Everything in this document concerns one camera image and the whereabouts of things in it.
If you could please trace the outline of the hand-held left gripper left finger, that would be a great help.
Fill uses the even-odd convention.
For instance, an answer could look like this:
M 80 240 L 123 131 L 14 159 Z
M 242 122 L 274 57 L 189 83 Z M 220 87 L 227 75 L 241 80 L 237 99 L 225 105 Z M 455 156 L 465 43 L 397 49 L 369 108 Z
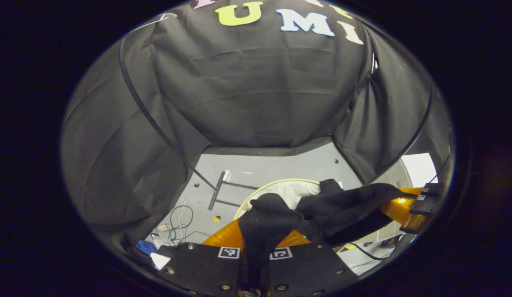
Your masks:
M 201 244 L 162 245 L 156 252 L 158 276 L 197 297 L 241 297 L 243 244 L 236 219 Z

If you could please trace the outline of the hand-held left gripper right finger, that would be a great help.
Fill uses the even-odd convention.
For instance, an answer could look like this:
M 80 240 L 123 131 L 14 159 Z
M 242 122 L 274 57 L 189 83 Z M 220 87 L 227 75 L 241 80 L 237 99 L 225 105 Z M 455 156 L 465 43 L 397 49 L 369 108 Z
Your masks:
M 267 297 L 324 297 L 357 281 L 330 245 L 296 230 L 280 241 L 267 263 Z

